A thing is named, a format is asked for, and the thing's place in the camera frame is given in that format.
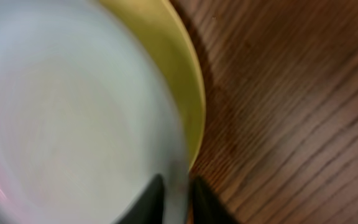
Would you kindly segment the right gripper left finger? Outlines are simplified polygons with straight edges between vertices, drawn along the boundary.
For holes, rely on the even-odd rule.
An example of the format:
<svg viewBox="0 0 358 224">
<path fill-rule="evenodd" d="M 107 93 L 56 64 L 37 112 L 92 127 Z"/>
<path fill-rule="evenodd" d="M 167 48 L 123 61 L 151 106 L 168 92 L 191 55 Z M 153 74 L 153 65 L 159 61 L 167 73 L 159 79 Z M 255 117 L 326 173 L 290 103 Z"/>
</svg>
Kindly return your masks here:
<svg viewBox="0 0 358 224">
<path fill-rule="evenodd" d="M 149 182 L 131 209 L 117 224 L 162 224 L 165 203 L 165 186 L 161 174 Z"/>
</svg>

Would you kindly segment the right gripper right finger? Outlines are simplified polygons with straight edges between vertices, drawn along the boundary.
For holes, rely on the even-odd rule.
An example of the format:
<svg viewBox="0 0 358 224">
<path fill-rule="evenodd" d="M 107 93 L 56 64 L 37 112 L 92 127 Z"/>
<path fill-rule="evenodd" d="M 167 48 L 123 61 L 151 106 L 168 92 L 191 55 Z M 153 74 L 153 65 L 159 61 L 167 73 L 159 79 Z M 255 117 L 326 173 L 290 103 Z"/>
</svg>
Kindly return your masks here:
<svg viewBox="0 0 358 224">
<path fill-rule="evenodd" d="M 191 183 L 191 200 L 194 224 L 239 224 L 200 176 Z"/>
</svg>

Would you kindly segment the yellow-green plate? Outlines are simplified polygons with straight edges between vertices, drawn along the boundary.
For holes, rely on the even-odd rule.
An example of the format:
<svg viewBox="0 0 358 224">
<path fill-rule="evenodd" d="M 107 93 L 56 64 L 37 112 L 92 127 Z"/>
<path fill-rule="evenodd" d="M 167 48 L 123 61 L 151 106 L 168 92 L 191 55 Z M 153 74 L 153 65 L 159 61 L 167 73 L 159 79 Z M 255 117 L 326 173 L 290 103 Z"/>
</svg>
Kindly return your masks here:
<svg viewBox="0 0 358 224">
<path fill-rule="evenodd" d="M 100 0 L 137 36 L 165 76 L 178 107 L 194 165 L 203 140 L 206 96 L 200 63 L 169 0 Z"/>
</svg>

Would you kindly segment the light blue plate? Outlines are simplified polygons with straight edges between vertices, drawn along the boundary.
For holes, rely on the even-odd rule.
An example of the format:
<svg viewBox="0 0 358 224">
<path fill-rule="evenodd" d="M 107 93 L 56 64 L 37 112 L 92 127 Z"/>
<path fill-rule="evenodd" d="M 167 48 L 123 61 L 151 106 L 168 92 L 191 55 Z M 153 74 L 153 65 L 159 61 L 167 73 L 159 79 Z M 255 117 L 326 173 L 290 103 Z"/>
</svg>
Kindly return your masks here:
<svg viewBox="0 0 358 224">
<path fill-rule="evenodd" d="M 0 220 L 119 223 L 162 191 L 185 223 L 188 152 L 150 55 L 96 1 L 0 1 Z"/>
</svg>

